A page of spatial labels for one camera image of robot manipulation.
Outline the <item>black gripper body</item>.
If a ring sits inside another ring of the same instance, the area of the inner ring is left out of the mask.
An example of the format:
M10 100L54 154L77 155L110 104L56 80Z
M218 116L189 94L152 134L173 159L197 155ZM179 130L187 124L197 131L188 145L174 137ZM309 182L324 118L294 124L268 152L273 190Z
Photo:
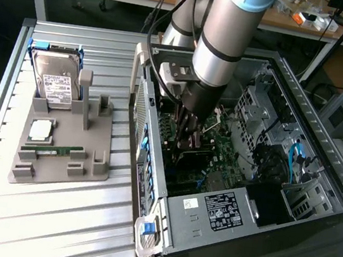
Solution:
M181 102L200 122L204 122L215 110L225 89L226 85L211 87L200 81L187 82Z

